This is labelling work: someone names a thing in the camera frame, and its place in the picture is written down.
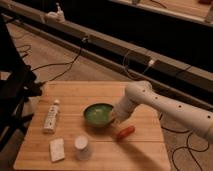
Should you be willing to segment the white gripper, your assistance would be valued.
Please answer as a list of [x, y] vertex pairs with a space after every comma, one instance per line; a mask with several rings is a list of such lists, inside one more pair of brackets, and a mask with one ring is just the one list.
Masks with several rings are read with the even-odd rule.
[[114, 105], [111, 116], [109, 116], [109, 124], [124, 122], [132, 115], [136, 107], [137, 104], [124, 95]]

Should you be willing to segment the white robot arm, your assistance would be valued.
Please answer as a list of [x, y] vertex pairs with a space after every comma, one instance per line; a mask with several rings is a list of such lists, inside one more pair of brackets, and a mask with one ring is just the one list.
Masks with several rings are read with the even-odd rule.
[[213, 113], [154, 92], [148, 81], [130, 82], [114, 105], [109, 119], [114, 125], [127, 120], [141, 104], [167, 114], [198, 136], [213, 144]]

